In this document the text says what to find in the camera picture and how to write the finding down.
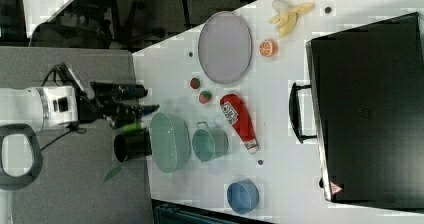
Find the grey floor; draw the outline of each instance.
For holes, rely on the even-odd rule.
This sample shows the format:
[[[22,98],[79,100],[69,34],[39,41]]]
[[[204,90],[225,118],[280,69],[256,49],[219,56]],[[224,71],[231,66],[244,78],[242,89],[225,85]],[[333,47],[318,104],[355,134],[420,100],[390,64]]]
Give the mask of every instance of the grey floor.
[[[0,48],[0,84],[8,88],[39,86],[47,71],[65,62],[85,81],[135,81],[128,51],[50,48]],[[43,169],[34,183],[13,193],[14,224],[153,223],[146,161],[128,162],[103,183],[119,164],[113,153],[117,134],[106,121],[85,126],[43,152]],[[40,146],[63,131],[38,135]]]

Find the red ketchup bottle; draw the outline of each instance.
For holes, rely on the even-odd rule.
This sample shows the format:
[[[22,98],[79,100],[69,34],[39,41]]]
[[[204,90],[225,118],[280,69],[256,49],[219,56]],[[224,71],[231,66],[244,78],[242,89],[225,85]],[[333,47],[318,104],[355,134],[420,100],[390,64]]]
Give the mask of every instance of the red ketchup bottle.
[[[228,94],[221,98],[220,105],[228,122],[240,136],[249,153],[256,153],[259,150],[259,145],[256,141],[249,112],[240,97],[235,94]]]

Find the grey plate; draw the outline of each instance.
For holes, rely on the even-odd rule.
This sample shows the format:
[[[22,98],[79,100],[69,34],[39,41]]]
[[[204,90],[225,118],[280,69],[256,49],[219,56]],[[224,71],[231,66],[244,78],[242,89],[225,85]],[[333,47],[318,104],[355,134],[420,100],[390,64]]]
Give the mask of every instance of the grey plate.
[[[199,37],[199,61],[214,82],[239,80],[249,67],[252,38],[243,18],[218,12],[203,26]]]

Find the teal mug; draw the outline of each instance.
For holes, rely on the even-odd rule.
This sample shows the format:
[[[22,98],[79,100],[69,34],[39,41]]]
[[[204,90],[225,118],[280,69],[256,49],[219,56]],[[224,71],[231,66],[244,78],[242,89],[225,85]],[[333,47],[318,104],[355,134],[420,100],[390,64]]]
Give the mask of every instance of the teal mug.
[[[210,128],[206,122],[198,122],[199,128],[193,135],[193,152],[201,162],[223,156],[228,149],[227,134],[221,128]]]

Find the orange slice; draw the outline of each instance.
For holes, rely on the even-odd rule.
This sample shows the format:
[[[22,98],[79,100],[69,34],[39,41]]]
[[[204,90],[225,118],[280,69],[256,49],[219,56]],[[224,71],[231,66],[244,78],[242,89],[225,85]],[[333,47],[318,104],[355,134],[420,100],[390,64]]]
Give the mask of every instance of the orange slice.
[[[278,51],[278,45],[274,40],[267,39],[259,46],[259,52],[264,57],[271,57]]]

